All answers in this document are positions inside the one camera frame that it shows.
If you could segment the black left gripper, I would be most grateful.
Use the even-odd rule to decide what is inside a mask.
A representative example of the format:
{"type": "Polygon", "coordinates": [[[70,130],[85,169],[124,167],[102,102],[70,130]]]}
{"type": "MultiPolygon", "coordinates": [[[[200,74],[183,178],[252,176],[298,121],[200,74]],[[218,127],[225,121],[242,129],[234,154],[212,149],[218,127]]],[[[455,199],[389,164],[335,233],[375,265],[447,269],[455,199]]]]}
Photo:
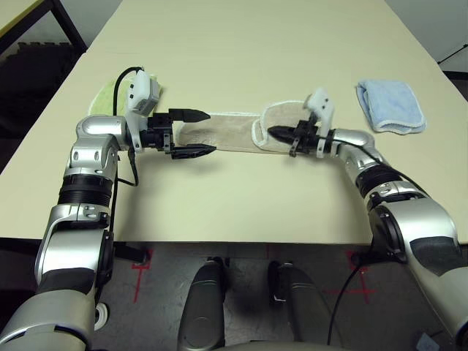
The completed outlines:
{"type": "Polygon", "coordinates": [[[142,147],[163,151],[171,155],[172,159],[193,159],[208,155],[216,150],[216,146],[188,144],[175,147],[173,122],[197,123],[210,118],[209,114],[194,109],[169,109],[166,113],[153,113],[147,118],[146,127],[140,132],[142,147]]]}

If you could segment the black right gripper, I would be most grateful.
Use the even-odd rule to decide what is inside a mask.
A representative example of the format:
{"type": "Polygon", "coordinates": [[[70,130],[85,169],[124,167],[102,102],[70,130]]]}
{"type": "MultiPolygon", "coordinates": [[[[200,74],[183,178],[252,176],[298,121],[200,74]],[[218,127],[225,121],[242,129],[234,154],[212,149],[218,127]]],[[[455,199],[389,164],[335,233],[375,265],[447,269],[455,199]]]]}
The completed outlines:
{"type": "Polygon", "coordinates": [[[312,121],[300,120],[296,127],[273,126],[268,128],[268,133],[281,143],[291,145],[289,155],[296,157],[298,153],[310,154],[317,150],[318,143],[322,140],[317,134],[318,127],[312,121]]]}

